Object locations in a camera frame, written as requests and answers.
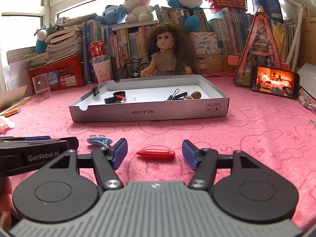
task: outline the doll's face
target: doll's face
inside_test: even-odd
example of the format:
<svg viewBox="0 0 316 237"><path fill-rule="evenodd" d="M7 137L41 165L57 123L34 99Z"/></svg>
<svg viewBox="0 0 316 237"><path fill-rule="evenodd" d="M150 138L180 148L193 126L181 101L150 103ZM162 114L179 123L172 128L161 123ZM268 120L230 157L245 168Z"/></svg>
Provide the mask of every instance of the doll's face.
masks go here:
<svg viewBox="0 0 316 237"><path fill-rule="evenodd" d="M163 50L170 50L174 47L174 38L170 32L157 35L157 47Z"/></svg>

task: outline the crumpled tissue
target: crumpled tissue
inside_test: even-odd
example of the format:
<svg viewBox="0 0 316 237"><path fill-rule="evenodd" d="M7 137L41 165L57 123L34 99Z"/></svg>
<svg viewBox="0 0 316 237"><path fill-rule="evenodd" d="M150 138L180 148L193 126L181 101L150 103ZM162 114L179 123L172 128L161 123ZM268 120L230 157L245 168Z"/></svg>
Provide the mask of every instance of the crumpled tissue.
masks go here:
<svg viewBox="0 0 316 237"><path fill-rule="evenodd" d="M0 116L0 134L4 133L4 130L9 128L14 128L14 122L10 121L8 118L4 116Z"/></svg>

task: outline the wooden ball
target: wooden ball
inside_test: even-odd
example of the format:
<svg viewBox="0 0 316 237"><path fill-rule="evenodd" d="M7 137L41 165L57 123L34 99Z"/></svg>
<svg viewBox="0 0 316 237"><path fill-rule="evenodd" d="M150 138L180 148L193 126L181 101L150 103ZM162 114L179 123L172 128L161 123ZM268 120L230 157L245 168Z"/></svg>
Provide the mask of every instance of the wooden ball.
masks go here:
<svg viewBox="0 0 316 237"><path fill-rule="evenodd" d="M186 95L186 96L184 97L184 99L192 100L193 98L192 98L190 95Z"/></svg>
<svg viewBox="0 0 316 237"><path fill-rule="evenodd" d="M200 99L202 97L200 92L193 92L191 96L193 99Z"/></svg>

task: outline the red crate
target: red crate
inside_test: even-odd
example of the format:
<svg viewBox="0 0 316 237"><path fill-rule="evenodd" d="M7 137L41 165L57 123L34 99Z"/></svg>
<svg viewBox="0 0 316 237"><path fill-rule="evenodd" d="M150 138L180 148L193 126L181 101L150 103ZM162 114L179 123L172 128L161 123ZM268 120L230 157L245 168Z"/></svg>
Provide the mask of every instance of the red crate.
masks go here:
<svg viewBox="0 0 316 237"><path fill-rule="evenodd" d="M27 72L31 80L33 92L35 90L32 78L44 73L47 73L51 91L83 87L82 63L82 55L73 55L40 68L29 69Z"/></svg>
<svg viewBox="0 0 316 237"><path fill-rule="evenodd" d="M223 8L233 8L247 10L247 0L206 0L212 13L216 13Z"/></svg>

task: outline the image on phone screen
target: image on phone screen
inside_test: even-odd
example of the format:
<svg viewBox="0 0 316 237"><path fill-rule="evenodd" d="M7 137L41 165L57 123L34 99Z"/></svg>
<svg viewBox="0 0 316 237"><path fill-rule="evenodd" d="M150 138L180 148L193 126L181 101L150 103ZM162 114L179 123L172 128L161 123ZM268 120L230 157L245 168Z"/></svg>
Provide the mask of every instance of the image on phone screen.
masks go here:
<svg viewBox="0 0 316 237"><path fill-rule="evenodd" d="M293 72L257 67L257 71L255 73L256 76L252 76L252 90L293 98Z"/></svg>

